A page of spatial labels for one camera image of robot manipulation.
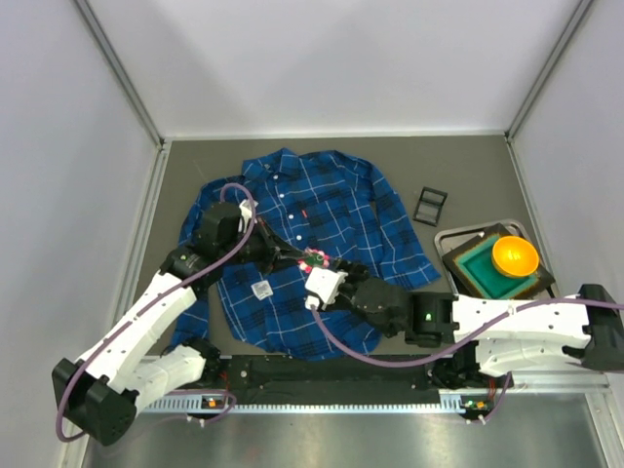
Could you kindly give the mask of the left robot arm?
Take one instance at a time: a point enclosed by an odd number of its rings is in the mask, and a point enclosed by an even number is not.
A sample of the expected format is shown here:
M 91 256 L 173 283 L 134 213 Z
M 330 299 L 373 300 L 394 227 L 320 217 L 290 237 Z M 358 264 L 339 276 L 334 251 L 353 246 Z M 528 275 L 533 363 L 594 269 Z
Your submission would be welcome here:
M 191 241 L 167 255 L 143 295 L 111 331 L 77 360 L 63 359 L 54 367 L 58 438 L 70 440 L 62 430 L 69 421 L 82 434 L 110 446 L 147 407 L 202 376 L 217 353 L 200 338 L 151 364 L 142 359 L 169 325 L 207 294 L 224 266 L 252 263 L 269 274 L 297 265 L 307 255 L 255 217 L 252 204 L 212 205 Z

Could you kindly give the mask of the pink pompom brooch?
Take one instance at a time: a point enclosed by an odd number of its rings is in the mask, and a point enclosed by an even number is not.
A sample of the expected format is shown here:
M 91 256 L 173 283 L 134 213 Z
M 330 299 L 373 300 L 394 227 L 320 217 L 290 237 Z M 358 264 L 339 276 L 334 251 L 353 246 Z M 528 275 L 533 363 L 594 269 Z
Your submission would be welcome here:
M 301 271 L 309 274 L 314 268 L 327 268 L 330 265 L 330 257 L 323 251 L 315 249 L 305 249 L 303 257 L 298 261 Z

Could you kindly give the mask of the blue plaid button shirt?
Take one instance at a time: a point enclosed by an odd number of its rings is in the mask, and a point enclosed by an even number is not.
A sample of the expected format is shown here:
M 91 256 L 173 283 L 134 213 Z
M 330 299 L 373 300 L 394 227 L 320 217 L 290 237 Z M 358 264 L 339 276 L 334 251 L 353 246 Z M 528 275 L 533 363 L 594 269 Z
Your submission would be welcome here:
M 284 148 L 246 160 L 239 175 L 206 183 L 180 228 L 185 244 L 223 185 L 245 186 L 256 213 L 283 240 L 331 258 L 365 264 L 372 276 L 416 290 L 437 281 L 399 194 L 371 162 L 336 150 L 297 155 Z M 233 337 L 268 353 L 319 361 L 340 356 L 304 306 L 307 278 L 298 266 L 263 275 L 228 265 L 216 289 Z M 267 280 L 273 295 L 258 300 L 252 284 Z

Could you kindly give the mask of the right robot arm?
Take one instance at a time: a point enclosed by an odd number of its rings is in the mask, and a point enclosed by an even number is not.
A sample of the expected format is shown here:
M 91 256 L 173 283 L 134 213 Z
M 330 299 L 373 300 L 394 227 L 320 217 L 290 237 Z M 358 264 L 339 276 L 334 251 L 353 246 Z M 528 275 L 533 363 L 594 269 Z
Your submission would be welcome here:
M 571 296 L 537 300 L 411 292 L 348 261 L 316 269 L 310 279 L 320 283 L 315 292 L 323 311 L 347 310 L 378 332 L 402 333 L 434 351 L 412 360 L 383 361 L 331 339 L 345 354 L 378 368 L 444 362 L 461 381 L 474 373 L 499 378 L 534 366 L 623 370 L 623 307 L 601 285 L 584 284 Z

